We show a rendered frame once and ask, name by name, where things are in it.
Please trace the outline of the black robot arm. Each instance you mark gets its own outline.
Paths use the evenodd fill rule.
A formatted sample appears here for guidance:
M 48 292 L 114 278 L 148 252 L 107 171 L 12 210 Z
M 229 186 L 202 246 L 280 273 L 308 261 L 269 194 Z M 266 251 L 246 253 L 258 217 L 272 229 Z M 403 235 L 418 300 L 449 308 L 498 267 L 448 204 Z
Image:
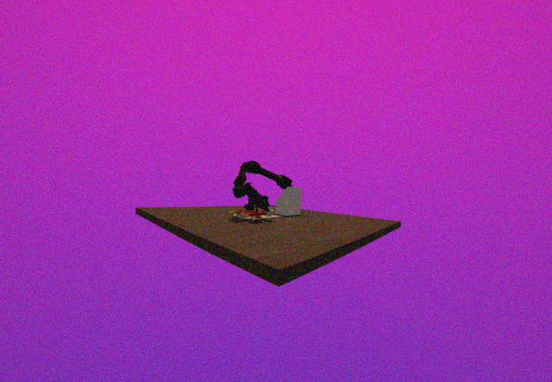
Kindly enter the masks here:
M 248 195 L 248 193 L 253 190 L 253 187 L 251 186 L 251 183 L 244 183 L 247 180 L 247 177 L 245 176 L 247 173 L 253 173 L 253 174 L 261 174 L 269 179 L 274 180 L 277 185 L 279 185 L 282 189 L 286 189 L 287 187 L 293 187 L 291 185 L 292 180 L 284 175 L 277 175 L 273 172 L 269 172 L 268 170 L 262 168 L 259 163 L 256 161 L 250 160 L 249 162 L 244 162 L 241 165 L 240 171 L 238 173 L 238 176 L 236 177 L 233 184 L 235 187 L 232 189 L 234 197 L 240 198 L 243 196 Z M 287 182 L 287 183 L 286 183 Z M 251 199 L 248 199 L 248 204 L 244 205 L 244 208 L 248 211 L 254 210 L 254 207 L 251 207 L 249 203 L 251 202 Z

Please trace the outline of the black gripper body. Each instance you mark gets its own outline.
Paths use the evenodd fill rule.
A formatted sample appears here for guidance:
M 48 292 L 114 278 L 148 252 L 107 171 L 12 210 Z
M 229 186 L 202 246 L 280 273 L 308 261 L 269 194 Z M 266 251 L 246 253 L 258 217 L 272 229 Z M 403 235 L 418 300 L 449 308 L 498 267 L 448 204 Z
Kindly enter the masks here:
M 249 203 L 251 207 L 254 207 L 254 205 L 257 205 L 257 203 L 263 199 L 264 201 L 268 199 L 267 196 L 260 195 L 257 190 L 253 189 L 248 193 L 248 198 L 250 198 L 252 201 Z

